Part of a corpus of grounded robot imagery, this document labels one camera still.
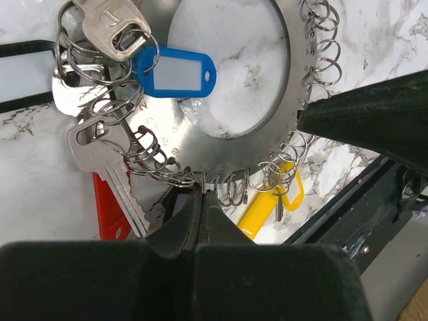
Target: center hole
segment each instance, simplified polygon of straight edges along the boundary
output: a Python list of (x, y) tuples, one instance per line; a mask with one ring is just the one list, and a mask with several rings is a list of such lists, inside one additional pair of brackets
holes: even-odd
[(183, 0), (175, 13), (169, 47), (207, 54), (217, 68), (209, 97), (179, 101), (186, 117), (209, 136), (244, 136), (278, 108), (290, 53), (283, 19), (272, 2)]

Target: yellow key tag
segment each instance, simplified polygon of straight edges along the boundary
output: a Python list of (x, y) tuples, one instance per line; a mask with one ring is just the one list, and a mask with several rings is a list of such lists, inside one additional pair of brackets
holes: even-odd
[(296, 176), (290, 185), (290, 190), (282, 197), (282, 203), (287, 211), (294, 212), (302, 205), (304, 196), (303, 182), (299, 170), (297, 170)]
[[(292, 170), (293, 167), (294, 164), (290, 162), (283, 163), (280, 166), (281, 172), (283, 173)], [(278, 196), (276, 196), (276, 193), (285, 194), (285, 192), (285, 189), (278, 188), (267, 193), (259, 193), (255, 197), (253, 203), (248, 207), (241, 221), (239, 221), (238, 228), (250, 239), (254, 239), (278, 204)], [(296, 177), (290, 186), (288, 195), (282, 197), (284, 207), (288, 211), (295, 211), (302, 204), (304, 194), (305, 192), (303, 190), (300, 174), (296, 171)]]

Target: black frame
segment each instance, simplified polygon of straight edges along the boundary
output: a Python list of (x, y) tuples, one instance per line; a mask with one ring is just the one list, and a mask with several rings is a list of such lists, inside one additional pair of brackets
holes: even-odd
[[(0, 58), (34, 54), (42, 51), (52, 51), (52, 54), (54, 55), (54, 45), (55, 43), (46, 40), (34, 40), (0, 45)], [(53, 102), (53, 100), (54, 97), (51, 91), (10, 100), (8, 102), (2, 102), (0, 103), (0, 114), (35, 105), (48, 104)]]
[[(407, 171), (407, 167), (379, 157), (284, 245), (321, 243), (341, 247), (364, 272), (412, 218), (413, 209), (423, 206), (417, 202), (420, 197), (403, 200)], [(423, 190), (427, 181), (420, 176), (417, 184)]]

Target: marble surface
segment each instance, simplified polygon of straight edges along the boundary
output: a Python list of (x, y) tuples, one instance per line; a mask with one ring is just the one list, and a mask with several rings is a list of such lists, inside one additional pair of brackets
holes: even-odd
[(209, 55), (217, 84), (207, 98), (183, 100), (182, 111), (216, 138), (236, 138), (257, 128), (285, 86), (290, 59), (285, 41), (269, 1), (183, 0), (168, 46)]
[[(342, 80), (330, 88), (332, 94), (428, 69), (428, 1), (330, 3), (341, 19), (337, 40), (342, 46), (339, 63), (344, 72)], [(330, 34), (319, 35), (322, 40)], [(325, 55), (335, 56), (335, 50), (332, 46)], [(337, 71), (329, 70), (322, 77), (333, 80)], [(311, 99), (325, 95), (316, 88)], [(375, 152), (319, 138), (299, 165), (306, 192), (302, 206), (295, 212), (285, 211), (281, 222), (275, 222), (273, 212), (254, 241), (283, 243), (376, 157)], [(242, 205), (225, 212), (237, 223), (246, 208)]]
[[(5, 22), (0, 27), (0, 43), (54, 40), (56, 13), (63, 2), (8, 1), (7, 10), (0, 13)], [(236, 2), (245, 5), (260, 1)], [(331, 3), (341, 16), (338, 41), (344, 70), (342, 81), (332, 88), (333, 94), (428, 69), (427, 0)], [(326, 72), (324, 77), (333, 78), (334, 73)], [(324, 95), (316, 90), (313, 99)], [(23, 239), (99, 237), (91, 175), (76, 168), (65, 142), (65, 133), (73, 125), (72, 118), (51, 104), (0, 115), (0, 244)], [(294, 213), (285, 213), (281, 223), (270, 217), (256, 241), (281, 243), (287, 239), (375, 158), (373, 152), (319, 138), (300, 165), (307, 194), (304, 204)], [(148, 187), (144, 178), (132, 178), (132, 182), (133, 193), (144, 209), (154, 206), (153, 217), (161, 215), (156, 200), (165, 193), (165, 187)], [(240, 207), (227, 213), (237, 222), (244, 211)]]

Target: key teeth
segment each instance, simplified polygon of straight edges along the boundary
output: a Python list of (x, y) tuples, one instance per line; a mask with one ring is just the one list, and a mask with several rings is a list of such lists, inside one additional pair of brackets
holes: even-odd
[(137, 237), (145, 237), (150, 223), (146, 220), (142, 207), (138, 204), (134, 195), (131, 194), (131, 186), (124, 163), (105, 169), (104, 173), (98, 174), (109, 184), (135, 235)]

